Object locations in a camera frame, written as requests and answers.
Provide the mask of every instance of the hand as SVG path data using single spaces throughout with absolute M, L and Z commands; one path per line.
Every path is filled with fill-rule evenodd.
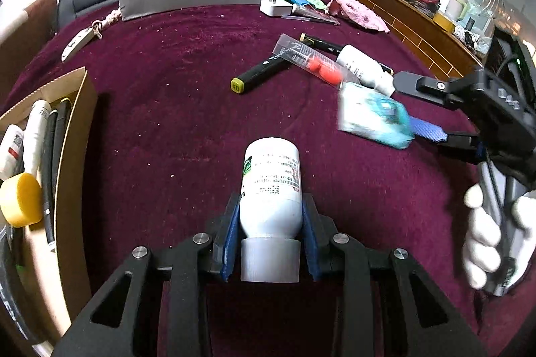
M 500 255 L 495 249 L 500 240 L 500 228 L 482 208 L 483 195 L 478 184 L 467 190 L 464 203 L 471 212 L 463 247 L 463 266 L 471 287 L 482 289 L 487 281 L 486 272 L 495 272 L 500 266 Z M 525 273 L 536 247 L 536 191 L 518 198 L 512 207 L 512 215 L 524 232 L 524 240 L 508 287 Z

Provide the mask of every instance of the pink cloth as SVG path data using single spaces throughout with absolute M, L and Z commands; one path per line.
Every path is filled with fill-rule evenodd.
M 328 3 L 328 12 L 331 15 L 348 18 L 365 29 L 389 32 L 387 24 L 381 17 L 378 17 L 370 8 L 357 0 L 331 0 Z

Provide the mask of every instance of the charger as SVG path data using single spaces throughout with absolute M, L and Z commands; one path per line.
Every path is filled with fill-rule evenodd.
M 286 0 L 261 0 L 261 12 L 270 17 L 292 14 L 292 3 Z

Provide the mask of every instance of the white bottle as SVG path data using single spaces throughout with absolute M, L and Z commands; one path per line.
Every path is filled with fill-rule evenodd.
M 22 139 L 24 132 L 15 124 L 10 124 L 0 143 L 0 179 L 13 177 L 18 159 L 22 154 Z
M 45 129 L 47 128 L 48 115 L 52 108 L 45 100 L 37 100 L 31 107 L 26 130 L 24 131 L 24 151 L 22 160 L 24 161 L 24 172 L 28 172 L 34 177 L 37 176 L 37 168 L 41 163 L 43 154 L 43 144 L 45 142 Z
M 240 200 L 242 281 L 296 283 L 302 227 L 299 153 L 281 138 L 263 138 L 246 149 Z
M 353 46 L 344 46 L 337 56 L 337 64 L 348 68 L 357 76 L 361 85 L 367 88 L 376 89 L 387 97 L 395 92 L 392 75 L 383 71 L 379 63 Z

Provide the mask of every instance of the silver bolt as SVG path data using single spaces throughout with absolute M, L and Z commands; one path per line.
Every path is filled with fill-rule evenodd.
M 198 233 L 194 236 L 194 242 L 198 245 L 204 244 L 205 242 L 208 242 L 210 239 L 210 236 L 206 233 Z
M 333 237 L 333 242 L 335 242 L 335 243 L 337 243 L 337 244 L 345 244 L 345 243 L 347 243 L 349 240 L 350 240 L 350 238 L 348 237 L 348 235 L 345 235 L 344 233 L 337 233 L 337 234 Z
M 400 259 L 400 260 L 406 260 L 407 259 L 407 256 L 408 256 L 408 253 L 407 251 L 404 249 L 404 248 L 397 248 L 395 251 L 394 251 L 394 254 L 395 254 L 395 257 L 397 259 Z
M 149 250 L 141 245 L 132 250 L 132 255 L 137 259 L 141 259 L 142 257 L 145 257 L 148 252 Z

